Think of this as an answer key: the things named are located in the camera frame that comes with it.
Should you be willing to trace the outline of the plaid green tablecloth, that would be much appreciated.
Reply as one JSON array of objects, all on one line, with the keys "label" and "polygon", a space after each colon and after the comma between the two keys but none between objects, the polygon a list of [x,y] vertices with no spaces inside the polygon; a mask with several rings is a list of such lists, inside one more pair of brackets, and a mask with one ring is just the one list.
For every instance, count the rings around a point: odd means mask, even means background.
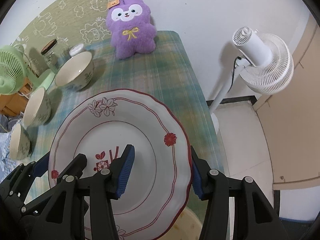
[{"label": "plaid green tablecloth", "polygon": [[[179,35],[174,31],[159,31],[156,49],[149,54],[135,54],[124,60],[116,58],[109,41],[90,46],[94,74],[90,83],[80,91],[53,86],[47,93],[52,110],[44,125],[27,127],[31,141],[31,156],[26,163],[50,152],[55,135],[69,113],[86,99],[115,89],[130,89],[148,94],[163,103],[183,127],[189,141],[190,153],[207,161],[209,166],[223,170],[222,156],[208,106],[191,67]],[[203,217],[206,202],[201,201],[191,186],[185,207]],[[34,181],[27,201],[49,190],[48,172]]]}]

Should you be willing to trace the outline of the wooden bed headboard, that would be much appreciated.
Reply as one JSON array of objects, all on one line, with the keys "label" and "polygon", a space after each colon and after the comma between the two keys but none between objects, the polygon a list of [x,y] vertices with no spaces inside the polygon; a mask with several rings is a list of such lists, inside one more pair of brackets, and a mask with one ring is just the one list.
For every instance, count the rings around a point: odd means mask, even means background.
[{"label": "wooden bed headboard", "polygon": [[24,112],[29,101],[29,93],[31,92],[31,82],[26,77],[24,86],[18,93],[11,95],[1,95],[0,97],[0,114],[6,116],[17,116]]}]

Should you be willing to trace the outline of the glass jar black lid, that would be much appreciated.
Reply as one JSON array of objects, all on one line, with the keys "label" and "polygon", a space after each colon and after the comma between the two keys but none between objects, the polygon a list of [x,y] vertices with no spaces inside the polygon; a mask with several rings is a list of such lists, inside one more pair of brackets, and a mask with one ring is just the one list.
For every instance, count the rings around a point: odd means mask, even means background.
[{"label": "glass jar black lid", "polygon": [[59,71],[59,68],[57,65],[59,57],[54,52],[54,49],[56,49],[56,45],[57,45],[57,39],[53,39],[50,42],[48,42],[44,46],[44,48],[41,50],[41,55],[44,57],[46,64],[54,74],[57,74]]}]

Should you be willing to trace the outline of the cotton swab container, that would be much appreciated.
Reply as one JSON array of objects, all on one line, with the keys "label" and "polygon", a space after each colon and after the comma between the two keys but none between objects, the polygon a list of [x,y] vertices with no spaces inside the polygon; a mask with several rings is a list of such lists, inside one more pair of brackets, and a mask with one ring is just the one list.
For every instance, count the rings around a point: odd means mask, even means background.
[{"label": "cotton swab container", "polygon": [[83,43],[80,43],[80,44],[73,46],[69,50],[69,55],[70,55],[70,57],[74,57],[75,55],[80,54],[83,51],[85,51],[85,46]]}]

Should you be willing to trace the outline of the green animal print mat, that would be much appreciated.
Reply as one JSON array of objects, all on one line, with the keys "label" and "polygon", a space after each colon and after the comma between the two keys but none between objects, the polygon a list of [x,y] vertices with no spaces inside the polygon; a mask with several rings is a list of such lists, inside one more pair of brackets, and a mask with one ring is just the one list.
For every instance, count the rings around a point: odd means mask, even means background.
[{"label": "green animal print mat", "polygon": [[112,0],[57,0],[38,14],[20,33],[13,46],[41,50],[52,39],[68,47],[108,39],[107,4]]}]

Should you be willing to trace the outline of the large grey floral bowl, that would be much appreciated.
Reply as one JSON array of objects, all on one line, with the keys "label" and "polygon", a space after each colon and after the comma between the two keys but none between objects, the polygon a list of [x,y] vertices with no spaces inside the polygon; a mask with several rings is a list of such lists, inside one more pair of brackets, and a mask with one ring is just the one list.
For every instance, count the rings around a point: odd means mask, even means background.
[{"label": "large grey floral bowl", "polygon": [[48,121],[51,114],[51,102],[44,87],[39,87],[31,95],[23,115],[25,127],[36,127]]}]

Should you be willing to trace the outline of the round yellow flower plate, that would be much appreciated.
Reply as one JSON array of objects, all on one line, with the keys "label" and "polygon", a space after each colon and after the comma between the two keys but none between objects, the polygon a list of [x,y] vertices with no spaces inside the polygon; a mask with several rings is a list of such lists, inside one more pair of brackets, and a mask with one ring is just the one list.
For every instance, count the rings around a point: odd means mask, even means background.
[{"label": "round yellow flower plate", "polygon": [[202,223],[191,209],[186,207],[171,229],[159,240],[198,240]]}]

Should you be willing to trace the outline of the purple plush bunny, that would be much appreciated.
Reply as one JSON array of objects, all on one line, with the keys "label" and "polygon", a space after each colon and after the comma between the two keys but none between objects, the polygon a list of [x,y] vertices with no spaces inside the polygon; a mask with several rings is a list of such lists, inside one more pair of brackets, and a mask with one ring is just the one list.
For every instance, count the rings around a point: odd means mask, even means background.
[{"label": "purple plush bunny", "polygon": [[116,58],[155,50],[156,27],[151,24],[150,8],[143,0],[113,0],[108,3],[106,27],[111,31],[111,46]]}]

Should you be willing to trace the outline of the white standing fan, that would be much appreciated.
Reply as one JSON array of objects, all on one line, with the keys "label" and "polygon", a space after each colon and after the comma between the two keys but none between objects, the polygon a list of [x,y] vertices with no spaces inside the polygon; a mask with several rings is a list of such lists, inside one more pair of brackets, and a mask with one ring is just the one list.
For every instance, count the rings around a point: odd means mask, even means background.
[{"label": "white standing fan", "polygon": [[294,74],[292,54],[279,36],[243,26],[235,31],[232,42],[241,56],[235,58],[231,75],[209,106],[216,133],[219,131],[219,121],[214,111],[238,77],[252,91],[261,95],[273,95],[284,90]]}]

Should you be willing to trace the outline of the green desk fan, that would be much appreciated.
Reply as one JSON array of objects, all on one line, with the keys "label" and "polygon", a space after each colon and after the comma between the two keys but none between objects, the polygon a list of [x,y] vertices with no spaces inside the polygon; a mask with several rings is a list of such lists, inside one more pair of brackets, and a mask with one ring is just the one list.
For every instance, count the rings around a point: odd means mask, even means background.
[{"label": "green desk fan", "polygon": [[54,81],[55,74],[51,69],[44,71],[37,77],[31,68],[31,61],[24,53],[23,46],[1,47],[1,95],[18,93],[28,79],[31,83],[31,92],[43,87],[48,89]]}]

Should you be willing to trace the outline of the small grey floral bowl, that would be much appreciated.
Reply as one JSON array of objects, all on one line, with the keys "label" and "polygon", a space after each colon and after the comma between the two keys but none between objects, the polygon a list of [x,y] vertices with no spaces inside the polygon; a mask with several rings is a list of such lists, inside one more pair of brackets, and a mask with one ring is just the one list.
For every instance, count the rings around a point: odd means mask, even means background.
[{"label": "small grey floral bowl", "polygon": [[17,124],[11,134],[10,158],[12,160],[22,160],[28,156],[29,151],[30,140],[27,132],[21,124]]}]

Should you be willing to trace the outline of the blue pattern ceramic bowl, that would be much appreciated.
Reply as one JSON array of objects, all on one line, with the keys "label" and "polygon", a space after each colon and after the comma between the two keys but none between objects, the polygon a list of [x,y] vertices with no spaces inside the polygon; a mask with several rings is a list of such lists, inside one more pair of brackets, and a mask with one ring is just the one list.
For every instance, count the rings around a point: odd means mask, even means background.
[{"label": "blue pattern ceramic bowl", "polygon": [[70,58],[55,77],[57,87],[79,91],[86,87],[94,74],[93,55],[81,52]]}]

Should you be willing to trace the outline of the blue checkered blanket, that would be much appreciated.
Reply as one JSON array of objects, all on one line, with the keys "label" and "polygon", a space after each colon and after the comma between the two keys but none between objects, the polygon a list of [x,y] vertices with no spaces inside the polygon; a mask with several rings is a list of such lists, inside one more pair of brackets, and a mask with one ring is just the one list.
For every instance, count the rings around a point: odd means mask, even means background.
[{"label": "blue checkered blanket", "polygon": [[17,166],[17,161],[10,158],[10,141],[13,128],[21,120],[22,117],[20,115],[15,117],[1,115],[1,181]]}]

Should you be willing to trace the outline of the red flower white plate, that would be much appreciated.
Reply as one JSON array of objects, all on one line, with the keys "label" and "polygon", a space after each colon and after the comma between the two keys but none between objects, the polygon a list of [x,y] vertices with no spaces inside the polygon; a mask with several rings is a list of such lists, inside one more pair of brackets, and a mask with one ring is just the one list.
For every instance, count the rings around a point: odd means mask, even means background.
[{"label": "red flower white plate", "polygon": [[171,111],[154,97],[130,89],[92,96],[75,107],[59,127],[50,149],[48,180],[80,153],[83,177],[109,168],[126,145],[135,160],[125,192],[112,202],[120,239],[158,239],[184,209],[191,186],[188,137]]}]

